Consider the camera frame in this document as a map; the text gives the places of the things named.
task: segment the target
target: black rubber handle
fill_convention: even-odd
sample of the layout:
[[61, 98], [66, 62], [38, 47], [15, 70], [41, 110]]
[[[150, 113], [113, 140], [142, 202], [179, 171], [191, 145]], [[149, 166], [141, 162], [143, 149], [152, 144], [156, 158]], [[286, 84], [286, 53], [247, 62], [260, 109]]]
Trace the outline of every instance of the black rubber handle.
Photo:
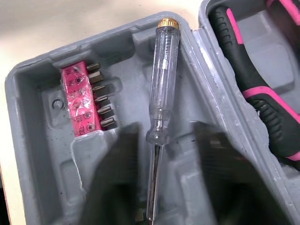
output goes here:
[[219, 46], [234, 70], [240, 91], [267, 127], [270, 150], [278, 158], [300, 162], [299, 115], [268, 86], [256, 70], [231, 10], [225, 6], [217, 7], [209, 14], [209, 20]]

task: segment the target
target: printed symbol on bit holder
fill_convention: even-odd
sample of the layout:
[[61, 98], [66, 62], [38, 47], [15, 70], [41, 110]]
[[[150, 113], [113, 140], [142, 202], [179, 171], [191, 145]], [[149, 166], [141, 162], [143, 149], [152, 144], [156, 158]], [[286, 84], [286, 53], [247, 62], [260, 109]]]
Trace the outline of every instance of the printed symbol on bit holder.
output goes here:
[[91, 116], [91, 113], [90, 112], [86, 112], [83, 116], [84, 116], [85, 119], [89, 119], [90, 116]]
[[94, 124], [88, 124], [86, 126], [86, 129], [87, 129], [87, 131], [93, 131], [93, 130], [95, 130], [95, 125]]

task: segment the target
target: screwdriver shaft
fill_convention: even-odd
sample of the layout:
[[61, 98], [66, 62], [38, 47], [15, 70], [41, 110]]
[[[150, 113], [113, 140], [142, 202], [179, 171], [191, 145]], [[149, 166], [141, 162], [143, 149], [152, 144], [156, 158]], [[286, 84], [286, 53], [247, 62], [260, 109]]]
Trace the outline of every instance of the screwdriver shaft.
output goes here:
[[152, 155], [150, 162], [150, 177], [148, 185], [149, 189], [146, 215], [149, 221], [154, 221], [157, 215], [158, 183], [163, 148], [163, 146], [155, 144], [151, 151]]

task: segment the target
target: tool case compartment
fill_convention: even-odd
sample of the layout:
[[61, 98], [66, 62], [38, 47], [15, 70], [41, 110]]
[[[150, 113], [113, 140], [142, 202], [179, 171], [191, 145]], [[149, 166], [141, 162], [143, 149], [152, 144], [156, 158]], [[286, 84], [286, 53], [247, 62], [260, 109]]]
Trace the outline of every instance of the tool case compartment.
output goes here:
[[[296, 212], [298, 172], [280, 165], [270, 153], [267, 130], [237, 88], [207, 19], [209, 9], [220, 3], [226, 1], [202, 3], [198, 30], [191, 31], [180, 16], [162, 12], [13, 68], [5, 89], [27, 224], [76, 224], [95, 165], [115, 140], [119, 127], [135, 121], [142, 125], [139, 199], [146, 201], [150, 147], [145, 134], [150, 128], [155, 29], [164, 17], [180, 23], [181, 38], [169, 127], [172, 141], [163, 156], [157, 224], [216, 224], [191, 133], [190, 122], [194, 120], [221, 127], [232, 144], [254, 162], [294, 221], [300, 221]], [[253, 46], [250, 57], [258, 59], [258, 69], [266, 71], [263, 76], [267, 82], [300, 112], [299, 102], [293, 100], [300, 90], [298, 64], [289, 45], [268, 20], [263, 1], [232, 0], [228, 4], [238, 19], [247, 50]], [[261, 28], [251, 26], [254, 22]], [[257, 38], [264, 32], [271, 34]], [[267, 38], [270, 43], [263, 45]], [[281, 54], [274, 53], [273, 48]], [[60, 69], [82, 60], [101, 64], [102, 84], [108, 87], [116, 127], [75, 138]]]
[[[190, 121], [215, 124], [207, 87], [196, 58], [196, 42], [185, 20], [163, 12], [123, 25], [18, 64], [5, 82], [27, 224], [76, 224], [89, 188], [94, 166], [108, 151], [118, 128], [140, 122], [140, 193], [146, 201], [150, 148], [145, 132], [148, 113], [155, 29], [163, 17], [180, 23], [174, 114], [170, 123], [173, 142], [164, 153], [158, 224], [183, 224], [213, 217], [196, 162]], [[75, 138], [61, 85], [60, 69], [84, 60], [99, 62], [116, 115], [116, 127]], [[186, 202], [194, 209], [186, 207]]]
[[281, 164], [269, 150], [269, 136], [265, 125], [254, 108], [248, 104], [237, 87], [233, 69], [224, 57], [208, 19], [210, 11], [217, 6], [229, 7], [237, 20], [246, 50], [263, 79], [296, 112], [300, 113], [300, 63], [296, 43], [288, 40], [272, 17], [271, 8], [264, 0], [205, 0], [199, 11], [200, 29], [194, 31], [198, 43], [208, 46], [205, 54], [214, 65], [219, 79], [228, 84], [237, 103], [240, 121], [246, 121], [248, 139], [252, 140], [251, 150], [246, 154], [280, 200], [295, 224], [300, 223], [300, 173], [294, 168]]

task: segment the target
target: table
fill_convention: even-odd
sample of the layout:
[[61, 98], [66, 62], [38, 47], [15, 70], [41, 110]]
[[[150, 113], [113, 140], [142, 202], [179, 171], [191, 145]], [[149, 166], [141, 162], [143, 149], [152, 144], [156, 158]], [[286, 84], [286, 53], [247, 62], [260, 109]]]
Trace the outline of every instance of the table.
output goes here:
[[172, 11], [198, 28], [202, 0], [2, 0], [0, 2], [0, 168], [12, 225], [24, 225], [22, 193], [8, 119], [5, 77], [17, 63], [129, 23]]

